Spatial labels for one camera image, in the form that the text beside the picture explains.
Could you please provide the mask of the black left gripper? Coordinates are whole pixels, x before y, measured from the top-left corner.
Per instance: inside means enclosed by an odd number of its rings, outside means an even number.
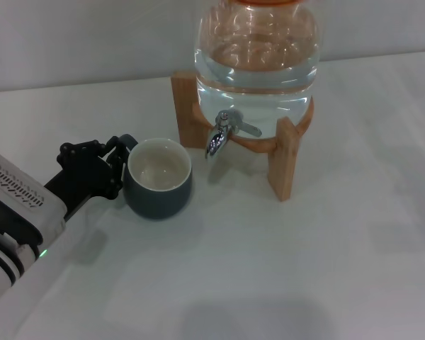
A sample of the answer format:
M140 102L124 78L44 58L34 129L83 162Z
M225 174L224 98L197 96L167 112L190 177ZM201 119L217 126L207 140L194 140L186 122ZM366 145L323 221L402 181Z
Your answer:
M93 156L75 155L80 152ZM65 142L60 146L57 162L62 170L45 184L45 188L66 206L64 221L68 221L90 198L118 197L123 187L123 167L127 155L126 146L116 136L112 136L105 144L92 140L79 144ZM100 159L105 156L108 157L110 167Z

